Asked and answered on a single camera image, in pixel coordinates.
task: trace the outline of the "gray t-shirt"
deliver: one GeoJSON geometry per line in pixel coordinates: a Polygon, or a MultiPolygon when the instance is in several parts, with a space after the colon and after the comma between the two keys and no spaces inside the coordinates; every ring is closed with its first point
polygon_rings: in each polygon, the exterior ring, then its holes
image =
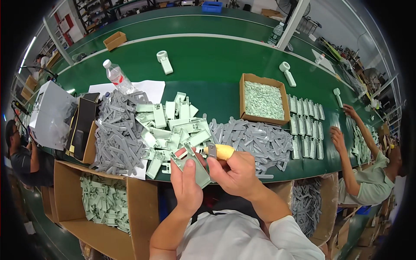
{"type": "Polygon", "coordinates": [[[24,184],[29,186],[45,186],[53,185],[54,157],[43,151],[37,152],[39,159],[39,170],[30,172],[31,152],[21,146],[17,153],[10,157],[12,168],[17,178],[24,184]]]}
{"type": "Polygon", "coordinates": [[[369,206],[380,204],[387,199],[394,187],[394,183],[386,176],[383,170],[389,162],[389,159],[379,151],[372,166],[363,171],[353,170],[355,179],[360,184],[358,196],[347,193],[344,179],[341,178],[339,180],[338,203],[369,206]]]}

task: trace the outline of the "black hair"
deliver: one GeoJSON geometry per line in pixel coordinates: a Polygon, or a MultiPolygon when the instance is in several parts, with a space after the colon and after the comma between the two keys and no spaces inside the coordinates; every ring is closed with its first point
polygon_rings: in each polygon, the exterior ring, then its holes
{"type": "MultiPolygon", "coordinates": [[[[5,136],[6,136],[6,144],[9,149],[10,149],[10,146],[12,146],[12,143],[10,142],[10,137],[12,137],[13,134],[15,133],[13,131],[13,126],[15,125],[16,125],[16,122],[14,120],[9,120],[7,121],[7,124],[6,124],[5,136]]],[[[7,151],[7,158],[10,158],[10,151],[7,151]]]]}
{"type": "Polygon", "coordinates": [[[43,55],[43,54],[38,54],[37,56],[36,56],[36,60],[38,60],[38,59],[41,59],[41,58],[43,58],[43,57],[45,57],[46,55],[43,55]]]}

